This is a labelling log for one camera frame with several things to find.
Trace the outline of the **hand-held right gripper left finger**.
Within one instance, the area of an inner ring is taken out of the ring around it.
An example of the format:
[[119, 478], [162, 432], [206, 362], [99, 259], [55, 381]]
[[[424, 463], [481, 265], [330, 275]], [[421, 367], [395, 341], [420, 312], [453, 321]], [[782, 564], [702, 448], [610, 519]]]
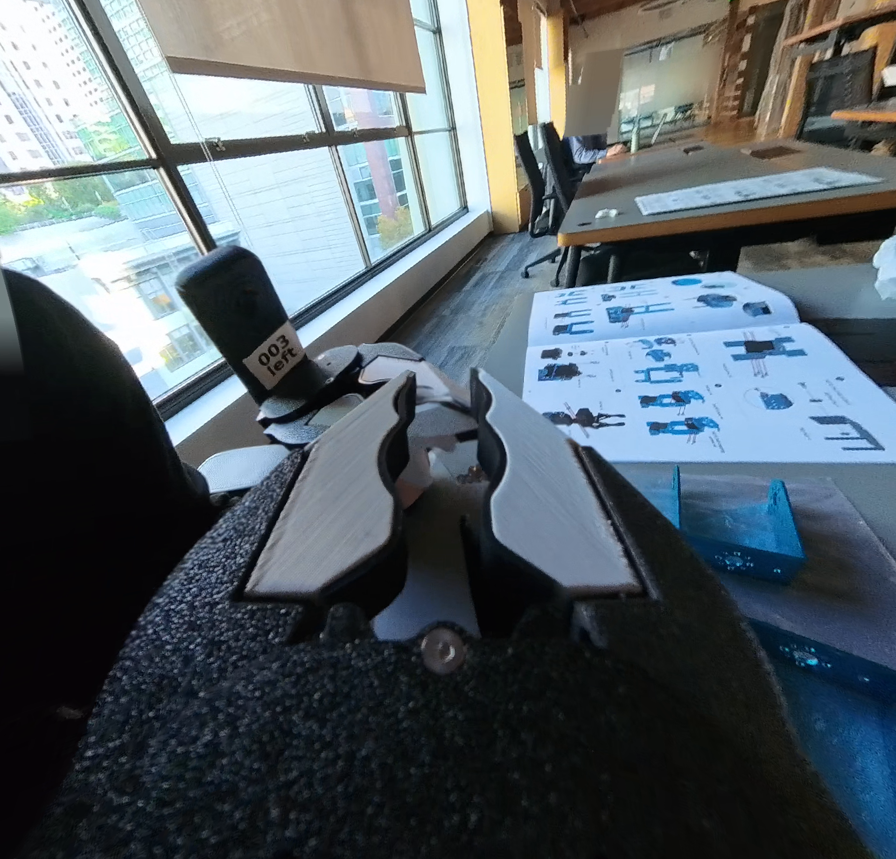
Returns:
[[311, 447], [245, 584], [254, 601], [390, 604], [407, 577], [397, 480], [416, 377], [402, 372]]

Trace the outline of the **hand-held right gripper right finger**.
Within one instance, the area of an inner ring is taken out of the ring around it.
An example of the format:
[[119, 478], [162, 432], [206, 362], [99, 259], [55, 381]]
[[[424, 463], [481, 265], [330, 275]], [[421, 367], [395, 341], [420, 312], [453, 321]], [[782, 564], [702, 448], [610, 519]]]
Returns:
[[481, 369], [469, 375], [476, 458], [487, 483], [471, 594], [484, 637], [509, 637], [529, 611], [644, 597], [627, 535], [581, 446]]

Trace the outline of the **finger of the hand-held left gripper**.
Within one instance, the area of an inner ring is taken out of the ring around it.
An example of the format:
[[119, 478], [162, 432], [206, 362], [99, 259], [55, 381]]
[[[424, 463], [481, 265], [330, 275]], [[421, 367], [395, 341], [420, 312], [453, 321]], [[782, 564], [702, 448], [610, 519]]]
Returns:
[[450, 452], [476, 434], [476, 421], [465, 413], [421, 413], [413, 421], [413, 451]]
[[359, 372], [359, 394], [372, 394], [405, 372], [415, 376], [417, 406], [443, 405], [464, 413], [469, 410], [469, 388], [458, 384], [427, 360], [378, 355]]

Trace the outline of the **grey desk with orange edge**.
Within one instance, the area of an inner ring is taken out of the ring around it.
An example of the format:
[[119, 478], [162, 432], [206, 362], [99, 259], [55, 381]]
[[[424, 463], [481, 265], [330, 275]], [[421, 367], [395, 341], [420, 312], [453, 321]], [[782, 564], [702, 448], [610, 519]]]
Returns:
[[[645, 216], [634, 199], [718, 181], [830, 167], [882, 177], [871, 186]], [[742, 248], [809, 237], [822, 244], [885, 239], [894, 233], [895, 162], [798, 140], [720, 147], [686, 142], [605, 160], [584, 177], [557, 235], [566, 252], [563, 286], [579, 279], [584, 249], [609, 247], [608, 282], [632, 273], [638, 252], [704, 250], [704, 269], [735, 270]], [[595, 219], [600, 208], [616, 218]]]

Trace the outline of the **street-side window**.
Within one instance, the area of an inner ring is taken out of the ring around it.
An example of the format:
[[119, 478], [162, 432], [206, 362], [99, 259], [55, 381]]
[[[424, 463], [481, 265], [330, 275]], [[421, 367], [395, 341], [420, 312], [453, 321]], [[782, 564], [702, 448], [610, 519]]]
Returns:
[[174, 74], [137, 0], [82, 1], [2, 0], [2, 268], [154, 402], [222, 367], [175, 289], [197, 231], [307, 317], [467, 210], [437, 0], [409, 0], [424, 94]]

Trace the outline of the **robot kit instruction manual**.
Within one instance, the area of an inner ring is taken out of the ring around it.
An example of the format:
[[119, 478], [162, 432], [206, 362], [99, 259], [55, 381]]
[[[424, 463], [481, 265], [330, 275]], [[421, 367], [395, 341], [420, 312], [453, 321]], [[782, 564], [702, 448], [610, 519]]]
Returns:
[[895, 460], [893, 400], [731, 272], [535, 293], [522, 399], [610, 462]]

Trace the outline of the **person's torso and legs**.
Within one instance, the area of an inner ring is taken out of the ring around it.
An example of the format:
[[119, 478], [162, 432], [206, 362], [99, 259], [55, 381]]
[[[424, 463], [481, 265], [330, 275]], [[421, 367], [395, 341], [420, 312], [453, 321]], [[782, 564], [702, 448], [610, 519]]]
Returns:
[[77, 705], [215, 510], [118, 346], [4, 271], [21, 374], [2, 376], [2, 708]]

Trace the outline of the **black office chair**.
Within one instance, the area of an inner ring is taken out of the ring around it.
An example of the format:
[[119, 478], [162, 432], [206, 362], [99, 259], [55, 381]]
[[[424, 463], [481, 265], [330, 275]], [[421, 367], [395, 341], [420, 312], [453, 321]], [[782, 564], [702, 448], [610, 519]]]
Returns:
[[545, 175], [539, 167], [528, 134], [515, 135], [513, 141], [517, 161], [529, 188], [529, 235], [533, 239], [556, 236], [561, 222], [561, 207], [556, 193], [547, 189]]
[[549, 191], [555, 191], [561, 207], [561, 222], [557, 231], [558, 234], [562, 223], [564, 223], [566, 214], [574, 201], [575, 193], [581, 179], [575, 174], [570, 152], [566, 149], [554, 124], [552, 122], [546, 122], [539, 125], [539, 134], [542, 142], [542, 153], [545, 160], [546, 173], [543, 174], [545, 175], [547, 189]]

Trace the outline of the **beige roller blind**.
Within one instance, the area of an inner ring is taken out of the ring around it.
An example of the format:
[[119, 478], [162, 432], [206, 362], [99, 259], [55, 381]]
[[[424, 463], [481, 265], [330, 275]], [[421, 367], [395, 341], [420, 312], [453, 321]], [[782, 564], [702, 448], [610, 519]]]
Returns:
[[426, 91], [409, 0], [137, 0], [175, 74]]

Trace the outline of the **black box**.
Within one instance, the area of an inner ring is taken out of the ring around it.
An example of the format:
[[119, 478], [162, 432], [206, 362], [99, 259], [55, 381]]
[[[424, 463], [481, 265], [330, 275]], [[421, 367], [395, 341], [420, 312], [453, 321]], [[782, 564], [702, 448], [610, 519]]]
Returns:
[[893, 317], [809, 317], [845, 355], [881, 387], [895, 387]]

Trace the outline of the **printed instruction sheet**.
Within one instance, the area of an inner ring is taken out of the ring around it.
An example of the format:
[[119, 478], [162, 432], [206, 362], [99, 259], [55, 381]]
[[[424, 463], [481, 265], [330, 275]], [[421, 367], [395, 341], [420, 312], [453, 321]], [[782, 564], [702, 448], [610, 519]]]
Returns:
[[642, 215], [664, 215], [727, 204], [865, 187], [883, 181], [882, 177], [858, 171], [813, 167], [638, 196], [634, 203]]

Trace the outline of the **wooden shelving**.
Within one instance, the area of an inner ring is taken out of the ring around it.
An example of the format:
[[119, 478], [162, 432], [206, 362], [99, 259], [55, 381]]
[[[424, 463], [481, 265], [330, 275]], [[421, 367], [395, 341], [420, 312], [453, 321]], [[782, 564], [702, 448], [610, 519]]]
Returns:
[[866, 54], [868, 95], [841, 96], [860, 101], [894, 60], [894, 0], [733, 0], [727, 24], [712, 123], [759, 140], [801, 134], [812, 66]]

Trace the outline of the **blue metal u bracket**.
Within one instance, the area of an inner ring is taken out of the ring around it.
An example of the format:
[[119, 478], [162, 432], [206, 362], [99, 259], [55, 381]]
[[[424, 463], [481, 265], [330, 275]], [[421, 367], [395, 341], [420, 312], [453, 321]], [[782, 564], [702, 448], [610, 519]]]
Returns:
[[670, 521], [716, 570], [790, 584], [807, 555], [784, 481], [771, 480], [763, 501], [736, 498], [722, 507], [686, 493], [680, 465], [670, 479]]

